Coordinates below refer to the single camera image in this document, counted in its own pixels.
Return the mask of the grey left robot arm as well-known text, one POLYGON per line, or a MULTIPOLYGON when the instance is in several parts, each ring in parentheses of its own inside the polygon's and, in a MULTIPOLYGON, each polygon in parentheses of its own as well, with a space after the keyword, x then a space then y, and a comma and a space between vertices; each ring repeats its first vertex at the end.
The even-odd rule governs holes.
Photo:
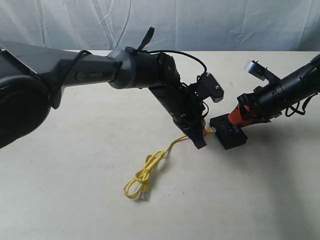
POLYGON ((196 82, 181 81, 166 52, 127 47, 107 55, 0 43, 0 145, 5 147, 37 129, 57 109, 67 87, 108 83, 112 88, 148 89, 196 148, 205 142, 205 99, 224 96, 214 76, 204 71, 196 82))

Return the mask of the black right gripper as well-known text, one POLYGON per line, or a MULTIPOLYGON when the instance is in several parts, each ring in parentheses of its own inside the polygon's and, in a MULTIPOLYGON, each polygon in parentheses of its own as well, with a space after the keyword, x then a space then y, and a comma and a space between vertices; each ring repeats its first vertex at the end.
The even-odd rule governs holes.
POLYGON ((247 127, 267 124, 271 122, 270 119, 282 115, 284 90, 278 83, 272 83, 264 87, 258 86, 251 93, 243 93, 237 97, 237 100, 237 106, 228 115, 232 125, 247 127))

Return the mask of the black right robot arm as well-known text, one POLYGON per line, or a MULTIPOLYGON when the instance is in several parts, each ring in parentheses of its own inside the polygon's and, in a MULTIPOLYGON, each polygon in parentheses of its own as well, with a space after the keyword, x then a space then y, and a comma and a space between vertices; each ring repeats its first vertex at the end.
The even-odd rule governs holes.
POLYGON ((268 84, 237 97, 238 104, 228 115, 233 125, 267 123, 286 109, 304 115, 308 102, 320 92, 319 55, 282 79, 254 60, 244 69, 259 80, 268 80, 268 84))

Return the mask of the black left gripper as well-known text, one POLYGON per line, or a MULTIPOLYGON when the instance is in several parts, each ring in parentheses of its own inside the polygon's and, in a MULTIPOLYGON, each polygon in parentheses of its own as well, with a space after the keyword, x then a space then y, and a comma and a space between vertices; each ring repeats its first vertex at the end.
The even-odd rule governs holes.
POLYGON ((195 92, 188 91, 182 84, 157 85, 148 89, 197 149, 207 145, 204 137, 205 105, 195 92))

